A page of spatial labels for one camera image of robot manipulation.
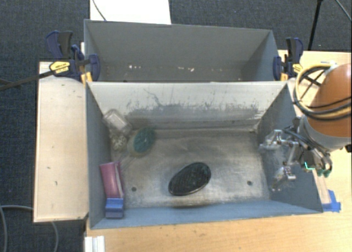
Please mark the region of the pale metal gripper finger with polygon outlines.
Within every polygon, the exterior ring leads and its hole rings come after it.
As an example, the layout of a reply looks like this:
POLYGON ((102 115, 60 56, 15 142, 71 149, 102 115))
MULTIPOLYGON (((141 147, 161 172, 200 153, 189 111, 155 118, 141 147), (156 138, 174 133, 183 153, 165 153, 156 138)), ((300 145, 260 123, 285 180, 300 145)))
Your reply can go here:
POLYGON ((296 180, 296 175, 292 173, 290 166, 282 166, 275 171, 271 183, 272 191, 281 191, 289 182, 296 180))
POLYGON ((258 149, 260 151, 274 151, 279 150, 281 147, 296 148, 299 146, 299 143, 295 140, 283 139, 282 134, 282 130, 274 129, 265 136, 258 149))

